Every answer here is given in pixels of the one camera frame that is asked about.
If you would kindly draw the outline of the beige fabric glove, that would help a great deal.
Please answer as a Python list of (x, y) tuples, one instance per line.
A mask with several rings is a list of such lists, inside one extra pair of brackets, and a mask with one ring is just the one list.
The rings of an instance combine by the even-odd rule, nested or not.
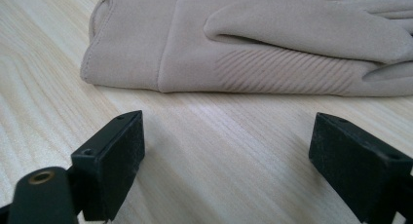
[(94, 85), (413, 94), (413, 0), (99, 0), (89, 31)]

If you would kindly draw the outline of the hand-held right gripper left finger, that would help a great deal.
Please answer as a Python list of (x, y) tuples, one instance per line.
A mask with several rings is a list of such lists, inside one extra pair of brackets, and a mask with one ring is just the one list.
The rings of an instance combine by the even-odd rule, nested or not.
[(145, 156), (140, 110), (112, 119), (71, 154), (75, 210), (87, 221), (113, 220)]

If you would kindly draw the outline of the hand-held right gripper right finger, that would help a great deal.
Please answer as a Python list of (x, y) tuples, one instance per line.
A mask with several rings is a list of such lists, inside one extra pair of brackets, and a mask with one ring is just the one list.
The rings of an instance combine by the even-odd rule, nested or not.
[(309, 159), (357, 219), (413, 224), (413, 159), (355, 124), (316, 115)]

